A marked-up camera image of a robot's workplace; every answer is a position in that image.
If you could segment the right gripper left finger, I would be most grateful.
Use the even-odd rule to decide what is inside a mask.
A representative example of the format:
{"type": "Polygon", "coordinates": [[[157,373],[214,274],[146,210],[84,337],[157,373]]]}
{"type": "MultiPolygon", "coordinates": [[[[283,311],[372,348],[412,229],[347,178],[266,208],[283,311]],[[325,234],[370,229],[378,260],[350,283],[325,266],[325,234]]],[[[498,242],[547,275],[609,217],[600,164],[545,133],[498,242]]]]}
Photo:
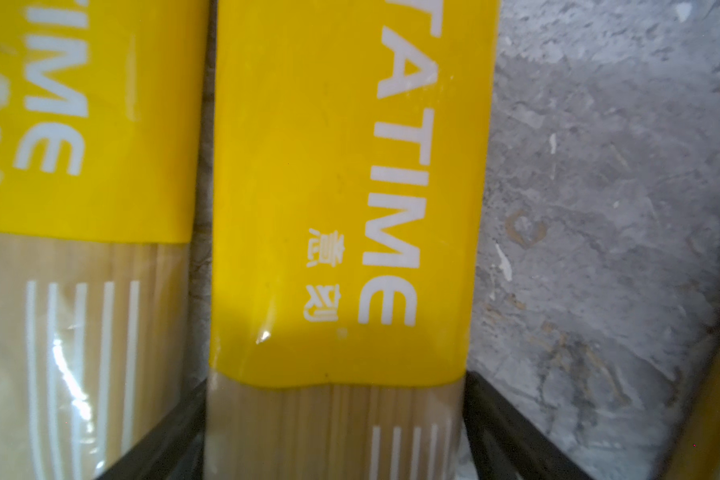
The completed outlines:
{"type": "Polygon", "coordinates": [[[206,403],[204,380],[98,479],[202,479],[206,403]]]}

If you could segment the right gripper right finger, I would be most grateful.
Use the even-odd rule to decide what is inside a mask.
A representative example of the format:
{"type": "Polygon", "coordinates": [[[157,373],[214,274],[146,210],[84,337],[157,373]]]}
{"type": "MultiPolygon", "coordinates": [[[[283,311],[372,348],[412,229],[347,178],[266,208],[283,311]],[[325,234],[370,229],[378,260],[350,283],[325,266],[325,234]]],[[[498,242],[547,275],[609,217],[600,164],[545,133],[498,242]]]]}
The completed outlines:
{"type": "Polygon", "coordinates": [[[477,477],[591,480],[480,374],[465,376],[463,420],[477,477]]]}

